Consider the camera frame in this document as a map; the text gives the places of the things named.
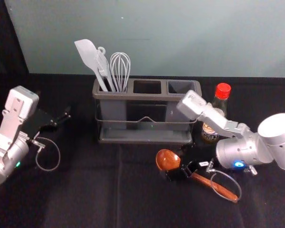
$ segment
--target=white wall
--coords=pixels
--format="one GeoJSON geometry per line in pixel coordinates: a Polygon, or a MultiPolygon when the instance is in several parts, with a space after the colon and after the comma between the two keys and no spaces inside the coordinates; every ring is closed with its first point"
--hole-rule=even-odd
{"type": "Polygon", "coordinates": [[[285,0],[5,2],[31,73],[90,74],[87,38],[132,75],[285,77],[285,0]]]}

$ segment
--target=white spatula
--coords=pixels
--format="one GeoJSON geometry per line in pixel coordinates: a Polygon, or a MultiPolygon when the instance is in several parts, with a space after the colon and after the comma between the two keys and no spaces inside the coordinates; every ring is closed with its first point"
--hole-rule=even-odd
{"type": "Polygon", "coordinates": [[[97,49],[94,46],[94,44],[88,39],[78,40],[78,41],[75,41],[74,43],[75,43],[75,46],[76,46],[76,48],[80,54],[80,57],[81,57],[83,63],[88,68],[90,68],[91,70],[94,71],[101,89],[103,91],[107,92],[108,90],[105,86],[105,83],[104,83],[102,77],[100,76],[100,74],[98,72],[97,62],[95,59],[97,57],[97,49]]]}

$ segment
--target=black tablecloth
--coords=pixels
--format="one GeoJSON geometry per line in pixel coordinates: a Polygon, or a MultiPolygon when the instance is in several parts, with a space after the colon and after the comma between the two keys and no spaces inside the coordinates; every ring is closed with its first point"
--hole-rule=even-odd
{"type": "MultiPolygon", "coordinates": [[[[53,115],[73,106],[72,119],[46,135],[60,147],[59,168],[50,173],[36,168],[36,149],[31,149],[0,185],[0,228],[285,227],[285,171],[274,162],[257,166],[255,177],[233,174],[243,190],[242,200],[233,204],[194,181],[165,181],[154,158],[159,149],[175,146],[98,144],[93,80],[0,76],[0,123],[8,91],[17,85],[41,91],[39,108],[53,115]]],[[[253,131],[264,118],[285,112],[285,79],[199,81],[208,101],[217,82],[229,82],[228,117],[253,131]]]]}

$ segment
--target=whisk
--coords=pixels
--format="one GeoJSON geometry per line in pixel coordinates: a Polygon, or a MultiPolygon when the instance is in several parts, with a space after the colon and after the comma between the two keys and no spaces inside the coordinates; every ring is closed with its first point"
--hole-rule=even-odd
{"type": "Polygon", "coordinates": [[[126,53],[116,52],[111,55],[110,71],[118,92],[125,92],[127,90],[130,70],[131,61],[126,53]]]}

